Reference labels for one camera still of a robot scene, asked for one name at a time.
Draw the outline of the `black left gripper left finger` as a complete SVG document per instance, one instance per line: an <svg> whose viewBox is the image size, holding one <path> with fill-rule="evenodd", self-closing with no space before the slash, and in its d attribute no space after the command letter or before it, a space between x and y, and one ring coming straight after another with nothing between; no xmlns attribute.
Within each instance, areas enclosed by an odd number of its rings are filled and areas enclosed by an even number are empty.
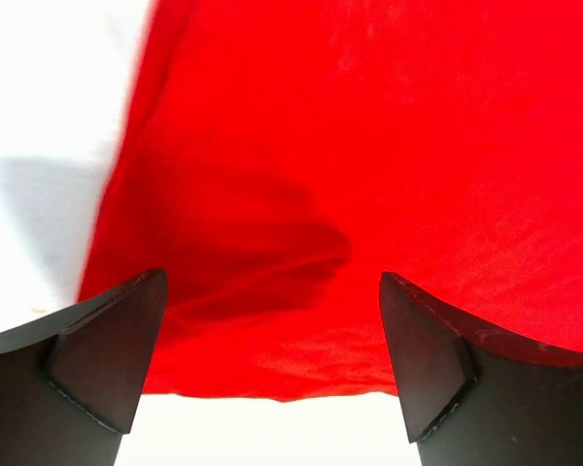
<svg viewBox="0 0 583 466"><path fill-rule="evenodd" d="M0 333L0 465L112 465L164 315L149 271Z"/></svg>

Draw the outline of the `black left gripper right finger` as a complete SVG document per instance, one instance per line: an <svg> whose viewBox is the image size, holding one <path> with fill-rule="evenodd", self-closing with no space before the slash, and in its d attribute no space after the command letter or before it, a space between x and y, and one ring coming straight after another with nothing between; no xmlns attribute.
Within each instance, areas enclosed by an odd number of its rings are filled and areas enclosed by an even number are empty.
<svg viewBox="0 0 583 466"><path fill-rule="evenodd" d="M380 312L408 440L425 465L583 465L583 352L447 304L404 277Z"/></svg>

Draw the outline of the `red t-shirt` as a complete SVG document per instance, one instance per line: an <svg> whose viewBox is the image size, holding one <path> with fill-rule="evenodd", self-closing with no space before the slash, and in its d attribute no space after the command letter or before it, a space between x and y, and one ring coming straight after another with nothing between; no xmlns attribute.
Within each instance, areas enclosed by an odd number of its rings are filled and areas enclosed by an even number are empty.
<svg viewBox="0 0 583 466"><path fill-rule="evenodd" d="M583 1L158 1L79 295L149 393L394 393L385 271L583 351Z"/></svg>

